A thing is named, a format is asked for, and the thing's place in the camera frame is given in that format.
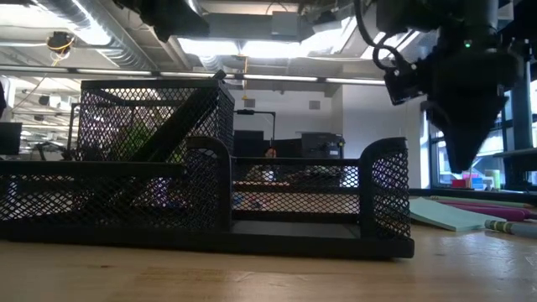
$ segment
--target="wooden table surface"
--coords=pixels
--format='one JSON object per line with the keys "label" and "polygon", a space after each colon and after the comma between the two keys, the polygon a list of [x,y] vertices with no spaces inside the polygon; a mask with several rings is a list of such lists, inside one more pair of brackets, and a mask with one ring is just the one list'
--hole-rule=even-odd
{"label": "wooden table surface", "polygon": [[0,242],[1,301],[537,301],[537,240],[415,226],[387,262]]}

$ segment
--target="black mesh desk organizer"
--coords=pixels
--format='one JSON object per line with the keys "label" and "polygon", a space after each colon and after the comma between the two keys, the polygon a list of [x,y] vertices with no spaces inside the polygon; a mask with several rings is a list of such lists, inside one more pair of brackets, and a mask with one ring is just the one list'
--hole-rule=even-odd
{"label": "black mesh desk organizer", "polygon": [[[188,95],[174,99],[183,89]],[[334,258],[414,255],[403,138],[373,143],[360,159],[232,158],[233,99],[218,81],[93,81],[82,90],[79,161],[0,162],[2,237]],[[186,126],[174,125],[173,143],[149,148],[191,95],[198,102],[188,112],[202,112],[196,121],[181,118]],[[137,119],[134,131],[149,135],[123,133],[125,143],[114,142]],[[142,155],[149,162],[136,162]]]}

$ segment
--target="notepad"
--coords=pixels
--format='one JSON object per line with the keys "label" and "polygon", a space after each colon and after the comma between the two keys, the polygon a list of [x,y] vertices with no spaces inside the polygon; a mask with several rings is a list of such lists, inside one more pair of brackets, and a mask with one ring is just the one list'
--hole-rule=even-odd
{"label": "notepad", "polygon": [[455,232],[483,229],[487,220],[505,221],[502,218],[460,210],[424,198],[410,200],[410,216],[417,221]]}

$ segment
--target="marker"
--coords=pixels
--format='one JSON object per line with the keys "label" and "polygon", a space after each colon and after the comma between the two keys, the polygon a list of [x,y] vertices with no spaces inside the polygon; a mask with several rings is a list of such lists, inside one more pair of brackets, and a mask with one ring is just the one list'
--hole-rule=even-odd
{"label": "marker", "polygon": [[485,221],[489,230],[504,232],[521,237],[537,238],[537,226],[523,223],[510,223],[503,221]]}

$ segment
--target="metal mesh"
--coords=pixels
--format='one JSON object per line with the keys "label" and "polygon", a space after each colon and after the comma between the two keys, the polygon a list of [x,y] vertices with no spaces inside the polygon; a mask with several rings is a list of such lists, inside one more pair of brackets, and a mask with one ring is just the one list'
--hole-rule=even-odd
{"label": "metal mesh", "polygon": [[[137,83],[137,88],[110,88],[111,84],[91,83],[82,87],[77,160],[129,161],[155,132],[190,98],[197,97],[185,112],[174,133],[220,139],[230,152],[233,145],[234,100],[219,86],[195,86],[196,81],[115,81],[120,87]],[[185,140],[168,157],[181,163],[185,156]]]}
{"label": "metal mesh", "polygon": [[357,161],[348,164],[238,164],[232,208],[236,211],[358,214],[358,167],[351,165]]}
{"label": "metal mesh", "polygon": [[[193,171],[215,169],[216,159],[210,151],[190,150],[186,154],[189,167],[170,167],[177,171],[173,177],[154,176],[155,172],[144,177],[146,169],[162,168],[154,165],[128,165],[127,168],[134,169],[132,175],[126,176],[103,176],[107,174],[103,166],[95,168],[102,169],[98,176],[50,175],[50,171],[0,174],[0,221],[23,225],[211,230],[220,200],[217,175]],[[89,169],[92,163],[80,164],[88,164],[85,167]]]}
{"label": "metal mesh", "polygon": [[408,166],[407,150],[379,154],[373,163],[371,190],[379,238],[410,237]]}

